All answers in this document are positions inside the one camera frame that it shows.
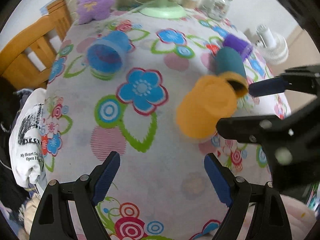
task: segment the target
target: green fan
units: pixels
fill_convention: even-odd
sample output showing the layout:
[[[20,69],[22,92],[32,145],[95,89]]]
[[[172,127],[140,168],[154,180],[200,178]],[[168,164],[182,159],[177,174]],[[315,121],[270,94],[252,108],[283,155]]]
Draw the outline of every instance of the green fan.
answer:
[[[166,19],[186,16],[186,11],[182,6],[175,2],[169,2],[169,0],[154,0],[146,4],[140,12],[147,16]]]

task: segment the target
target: purple cup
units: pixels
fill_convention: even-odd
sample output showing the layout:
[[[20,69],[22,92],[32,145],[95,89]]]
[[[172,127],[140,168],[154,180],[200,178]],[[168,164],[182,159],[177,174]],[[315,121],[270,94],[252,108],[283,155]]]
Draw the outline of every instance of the purple cup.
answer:
[[[229,34],[225,38],[222,45],[224,47],[230,47],[230,48],[233,48],[234,50],[236,50],[240,54],[242,61],[245,61],[245,59],[247,57],[249,57],[249,55],[251,54],[251,52],[253,50],[252,44],[250,44],[247,41],[244,41],[244,40],[242,40],[232,34]]]

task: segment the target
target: white wall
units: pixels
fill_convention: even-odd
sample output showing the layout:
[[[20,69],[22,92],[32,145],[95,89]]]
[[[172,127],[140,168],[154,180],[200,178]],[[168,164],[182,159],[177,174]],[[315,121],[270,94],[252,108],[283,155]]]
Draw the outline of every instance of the white wall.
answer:
[[[50,1],[52,0],[22,0],[0,33],[0,51],[15,35],[40,19],[40,8]]]
[[[227,17],[242,32],[249,28],[255,33],[258,25],[265,24],[285,38],[298,25],[277,0],[233,0]]]

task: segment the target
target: white fan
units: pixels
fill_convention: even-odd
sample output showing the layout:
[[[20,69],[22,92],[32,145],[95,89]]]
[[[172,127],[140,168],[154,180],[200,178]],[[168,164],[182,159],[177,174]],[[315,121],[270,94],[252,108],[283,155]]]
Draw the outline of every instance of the white fan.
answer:
[[[279,65],[287,60],[289,49],[283,36],[272,33],[265,25],[258,26],[257,34],[260,41],[256,43],[256,48],[268,64]]]

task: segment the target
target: floral tablecloth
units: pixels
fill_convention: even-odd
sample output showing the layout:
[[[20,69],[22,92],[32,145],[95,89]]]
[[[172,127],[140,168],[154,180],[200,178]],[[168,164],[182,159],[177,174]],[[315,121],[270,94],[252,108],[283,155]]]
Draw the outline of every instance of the floral tablecloth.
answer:
[[[86,49],[113,30],[125,32],[131,48],[123,71],[105,76],[88,65]],[[188,240],[217,230],[227,207],[204,170],[207,153],[250,183],[270,180],[260,146],[219,135],[194,143],[175,125],[176,107],[200,76],[214,74],[213,45],[221,47],[229,33],[247,40],[228,20],[217,23],[198,10],[177,20],[127,13],[68,31],[43,113],[47,179],[74,181],[117,151],[120,169],[97,206],[112,239]],[[256,50],[244,65],[249,83],[272,77]],[[283,94],[238,100],[236,116],[254,114],[283,118],[290,109]],[[71,212],[84,239],[73,205]]]

